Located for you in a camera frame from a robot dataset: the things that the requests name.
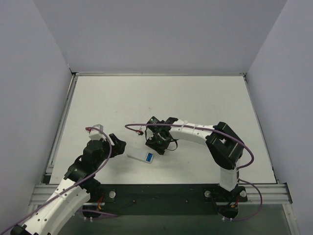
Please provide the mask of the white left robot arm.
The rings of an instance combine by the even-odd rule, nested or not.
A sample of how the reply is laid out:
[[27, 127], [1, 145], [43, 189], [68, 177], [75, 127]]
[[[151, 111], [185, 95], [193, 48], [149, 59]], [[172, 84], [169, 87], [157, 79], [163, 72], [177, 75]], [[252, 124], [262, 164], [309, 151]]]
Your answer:
[[101, 166], [125, 151], [126, 142], [115, 134], [99, 135], [90, 140], [82, 155], [69, 166], [63, 179], [40, 208], [14, 225], [12, 235], [56, 235], [68, 220], [88, 201], [101, 195], [95, 174]]

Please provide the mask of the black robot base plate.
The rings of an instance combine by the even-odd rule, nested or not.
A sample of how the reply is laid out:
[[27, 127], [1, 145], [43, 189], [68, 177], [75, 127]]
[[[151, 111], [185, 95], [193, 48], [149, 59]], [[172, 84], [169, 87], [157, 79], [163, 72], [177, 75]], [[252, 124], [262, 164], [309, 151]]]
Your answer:
[[78, 208], [85, 217], [123, 215], [238, 215], [238, 204], [247, 202], [246, 189], [227, 191], [217, 184], [152, 184], [89, 186], [87, 202]]

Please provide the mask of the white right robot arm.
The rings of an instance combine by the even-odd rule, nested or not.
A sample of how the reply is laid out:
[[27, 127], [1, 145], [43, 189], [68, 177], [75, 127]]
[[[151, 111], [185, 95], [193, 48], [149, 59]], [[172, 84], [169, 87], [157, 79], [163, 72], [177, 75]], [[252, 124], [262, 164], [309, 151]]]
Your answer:
[[227, 191], [232, 191], [238, 184], [239, 173], [237, 161], [242, 157], [243, 147], [237, 140], [240, 138], [224, 122], [217, 125], [207, 126], [189, 123], [175, 117], [166, 121], [151, 117], [147, 122], [147, 129], [153, 134], [146, 140], [146, 146], [163, 155], [171, 142], [184, 140], [207, 146], [213, 160], [221, 168], [219, 186]]

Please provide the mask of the small grey remote control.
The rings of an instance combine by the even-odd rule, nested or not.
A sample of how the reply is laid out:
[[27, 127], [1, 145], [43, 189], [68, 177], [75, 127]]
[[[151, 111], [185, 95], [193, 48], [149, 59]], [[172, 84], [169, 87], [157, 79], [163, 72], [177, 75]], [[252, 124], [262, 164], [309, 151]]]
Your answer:
[[132, 158], [141, 162], [145, 162], [147, 164], [151, 164], [154, 159], [153, 153], [146, 151], [144, 149], [138, 149], [138, 148], [133, 148], [133, 147], [127, 150], [126, 155], [129, 158]]

